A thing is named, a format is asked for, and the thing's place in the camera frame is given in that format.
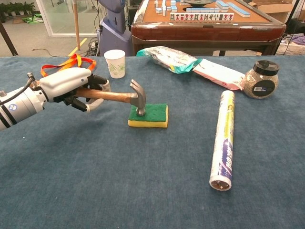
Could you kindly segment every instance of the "pink package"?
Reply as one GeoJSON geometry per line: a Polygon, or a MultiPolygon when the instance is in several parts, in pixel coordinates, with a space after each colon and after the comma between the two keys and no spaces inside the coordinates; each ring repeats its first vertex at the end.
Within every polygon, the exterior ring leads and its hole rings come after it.
{"type": "Polygon", "coordinates": [[[220,64],[203,59],[194,72],[230,90],[242,90],[240,83],[244,74],[220,64]]]}

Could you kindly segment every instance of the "white paper cup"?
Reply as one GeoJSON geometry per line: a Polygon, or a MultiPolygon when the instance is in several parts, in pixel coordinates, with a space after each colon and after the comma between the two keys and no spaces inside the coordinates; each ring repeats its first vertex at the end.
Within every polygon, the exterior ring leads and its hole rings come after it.
{"type": "Polygon", "coordinates": [[[119,49],[109,50],[104,53],[110,76],[119,79],[125,76],[125,52],[119,49]]]}

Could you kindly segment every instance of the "orange lanyard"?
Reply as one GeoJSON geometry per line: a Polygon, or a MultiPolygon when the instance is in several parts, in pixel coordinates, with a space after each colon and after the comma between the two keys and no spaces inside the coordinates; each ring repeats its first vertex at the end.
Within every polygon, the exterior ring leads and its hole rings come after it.
{"type": "Polygon", "coordinates": [[[96,61],[92,60],[92,59],[89,59],[89,58],[81,57],[76,53],[72,57],[70,57],[68,60],[66,60],[65,62],[63,62],[59,65],[52,65],[52,64],[43,65],[41,67],[40,73],[43,77],[46,77],[46,76],[48,76],[48,74],[44,71],[44,69],[46,69],[46,68],[59,68],[59,67],[61,67],[58,70],[58,71],[61,71],[61,70],[67,69],[67,68],[71,68],[75,64],[77,64],[77,66],[80,67],[83,61],[90,63],[90,66],[88,67],[88,69],[93,71],[93,69],[96,66],[96,61]]]}

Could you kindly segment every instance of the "jar lid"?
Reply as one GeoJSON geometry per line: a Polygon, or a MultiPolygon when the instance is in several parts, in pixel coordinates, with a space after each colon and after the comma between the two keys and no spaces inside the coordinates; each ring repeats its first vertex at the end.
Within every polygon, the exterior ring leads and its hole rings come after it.
{"type": "Polygon", "coordinates": [[[261,75],[276,75],[278,70],[280,69],[280,66],[272,61],[267,60],[261,60],[255,62],[255,65],[253,66],[253,70],[261,75]]]}

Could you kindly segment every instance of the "yellow sponge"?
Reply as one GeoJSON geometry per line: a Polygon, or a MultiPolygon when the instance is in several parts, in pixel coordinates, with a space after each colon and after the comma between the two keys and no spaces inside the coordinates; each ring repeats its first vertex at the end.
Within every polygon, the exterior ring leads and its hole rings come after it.
{"type": "Polygon", "coordinates": [[[146,104],[145,115],[138,116],[136,107],[132,105],[128,118],[128,125],[132,127],[161,127],[168,125],[167,104],[146,104]]]}

